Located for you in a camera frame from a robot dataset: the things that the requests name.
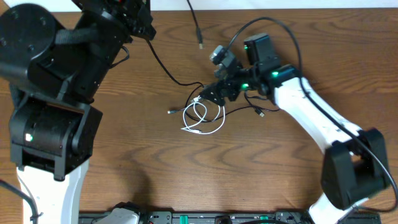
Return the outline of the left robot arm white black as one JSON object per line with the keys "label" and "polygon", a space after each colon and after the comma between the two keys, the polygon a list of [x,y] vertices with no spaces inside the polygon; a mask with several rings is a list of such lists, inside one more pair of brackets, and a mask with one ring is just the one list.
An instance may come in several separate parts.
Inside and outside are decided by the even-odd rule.
{"label": "left robot arm white black", "polygon": [[102,112],[94,96],[135,37],[152,40],[149,1],[77,1],[64,27],[46,8],[1,15],[1,77],[9,82],[10,159],[25,223],[77,223],[80,194]]}

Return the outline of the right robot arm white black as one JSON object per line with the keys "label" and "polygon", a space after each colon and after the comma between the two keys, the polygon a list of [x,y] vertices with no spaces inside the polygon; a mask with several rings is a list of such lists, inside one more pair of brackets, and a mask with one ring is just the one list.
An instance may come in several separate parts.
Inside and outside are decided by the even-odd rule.
{"label": "right robot arm white black", "polygon": [[281,64],[267,34],[245,39],[244,49],[251,68],[244,68],[226,47],[217,46],[210,60],[218,66],[218,81],[200,97],[224,106],[242,91],[257,91],[306,130],[324,155],[323,193],[308,210],[312,223],[339,223],[390,186],[385,140],[377,129],[363,130],[337,113],[297,68]]}

